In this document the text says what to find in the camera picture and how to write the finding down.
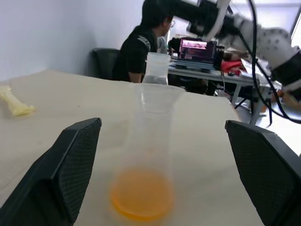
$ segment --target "plastic container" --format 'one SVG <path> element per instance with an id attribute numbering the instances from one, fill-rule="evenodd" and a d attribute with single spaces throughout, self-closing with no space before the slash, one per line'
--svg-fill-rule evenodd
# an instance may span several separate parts
<path id="1" fill-rule="evenodd" d="M 127 151 L 110 188 L 114 209 L 129 221 L 163 219 L 174 205 L 169 138 L 174 103 L 183 89 L 137 84 Z"/>
<path id="2" fill-rule="evenodd" d="M 161 53 L 148 53 L 143 83 L 168 85 L 170 56 Z"/>

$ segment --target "white wall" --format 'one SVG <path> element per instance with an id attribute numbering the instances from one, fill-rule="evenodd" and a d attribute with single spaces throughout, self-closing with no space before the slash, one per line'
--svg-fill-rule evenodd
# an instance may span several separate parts
<path id="1" fill-rule="evenodd" d="M 142 17 L 143 0 L 88 1 L 88 22 L 98 47 L 120 48 Z"/>
<path id="2" fill-rule="evenodd" d="M 84 74 L 96 46 L 84 0 L 0 0 L 0 80 L 48 68 Z"/>

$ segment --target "table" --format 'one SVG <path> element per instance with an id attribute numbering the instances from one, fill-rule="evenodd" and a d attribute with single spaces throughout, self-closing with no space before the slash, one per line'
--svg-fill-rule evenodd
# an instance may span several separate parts
<path id="1" fill-rule="evenodd" d="M 9 83 L 37 112 L 13 118 L 0 102 L 0 206 L 64 128 L 101 117 L 93 173 L 75 226 L 118 225 L 107 194 L 132 121 L 135 85 L 56 71 Z M 238 117 L 223 97 L 184 93 L 177 101 L 170 146 L 177 203 L 165 226 L 263 226 L 240 181 L 226 120 Z"/>
<path id="2" fill-rule="evenodd" d="M 198 69 L 179 69 L 175 67 L 175 64 L 170 64 L 168 69 L 169 74 L 173 75 L 179 75 L 179 76 L 186 76 L 191 78 L 197 78 L 197 79 L 206 79 L 206 80 L 213 80 L 213 81 L 223 81 L 222 75 L 220 71 L 210 71 L 209 73 L 201 72 Z M 241 77 L 241 76 L 224 76 L 224 81 L 229 83 L 236 84 L 236 89 L 232 98 L 232 104 L 233 106 L 236 105 L 239 92 L 241 90 L 241 87 L 245 86 L 254 86 L 253 80 L 251 78 Z M 266 98 L 269 94 L 270 88 L 267 86 L 260 86 L 260 92 L 264 98 Z M 258 104 L 258 107 L 256 108 L 256 111 L 254 112 L 251 122 L 251 125 L 255 125 L 260 113 L 261 109 L 264 106 L 264 104 L 260 101 Z"/>

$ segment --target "robotic arm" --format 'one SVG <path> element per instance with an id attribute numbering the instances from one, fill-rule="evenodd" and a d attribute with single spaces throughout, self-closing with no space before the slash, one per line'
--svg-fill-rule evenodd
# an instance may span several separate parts
<path id="1" fill-rule="evenodd" d="M 253 23 L 240 15 L 226 15 L 230 0 L 217 4 L 207 0 L 198 5 L 183 0 L 157 0 L 167 14 L 190 22 L 188 31 L 199 36 L 213 37 L 226 46 L 246 50 L 241 33 L 249 46 L 253 45 Z M 291 47 L 290 34 L 280 28 L 257 28 L 257 56 L 269 62 L 272 74 L 298 101 L 301 101 L 301 52 Z"/>

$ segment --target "monitor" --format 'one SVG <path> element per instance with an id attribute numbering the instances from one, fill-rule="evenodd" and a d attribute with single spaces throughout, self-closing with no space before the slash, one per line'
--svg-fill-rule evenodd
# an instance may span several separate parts
<path id="1" fill-rule="evenodd" d="M 216 42 L 204 42 L 201 39 L 182 39 L 179 60 L 211 63 L 214 62 Z"/>

